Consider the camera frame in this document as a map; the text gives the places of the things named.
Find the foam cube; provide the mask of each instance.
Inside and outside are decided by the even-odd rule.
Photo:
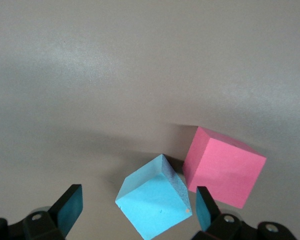
[[[115,203],[145,240],[192,215],[187,187],[163,154],[125,178]]]
[[[182,169],[189,191],[206,186],[215,200],[243,208],[265,162],[247,144],[198,127]]]

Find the gray background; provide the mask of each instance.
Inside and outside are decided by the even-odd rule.
[[[83,184],[68,240],[141,239],[115,205],[196,127],[267,156],[243,209],[300,239],[300,0],[0,0],[0,217]],[[190,194],[193,210],[195,195]],[[196,216],[158,240],[188,240]]]

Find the screw hole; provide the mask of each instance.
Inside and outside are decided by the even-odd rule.
[[[224,219],[227,223],[234,223],[234,222],[235,222],[235,219],[234,219],[232,216],[230,216],[230,215],[224,216],[223,219]]]
[[[40,219],[41,217],[42,217],[42,215],[40,213],[38,213],[36,215],[33,215],[31,219],[32,219],[32,221],[35,221],[35,220]]]
[[[272,232],[272,233],[277,233],[279,232],[278,228],[273,225],[273,224],[267,224],[265,225],[265,228],[269,231],[269,232]]]

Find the blue cube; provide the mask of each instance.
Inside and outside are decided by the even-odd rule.
[[[115,203],[145,240],[192,215],[187,187],[163,154],[125,178]]]

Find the cube face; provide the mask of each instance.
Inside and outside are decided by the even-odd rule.
[[[197,186],[206,186],[215,200],[243,208],[266,162],[266,157],[248,145],[211,130],[204,153],[193,159],[191,152],[198,152],[198,144],[191,144],[185,159],[184,172],[188,189],[196,192]],[[200,134],[194,136],[198,142]]]
[[[145,171],[157,169],[153,165],[158,166],[160,162],[161,172]],[[138,171],[146,173],[148,179],[144,181],[143,175],[143,183],[134,184],[132,189],[127,184],[131,183],[129,179],[136,182],[140,176]],[[115,203],[145,240],[156,237],[192,215],[188,190],[163,155],[128,176],[120,192]]]

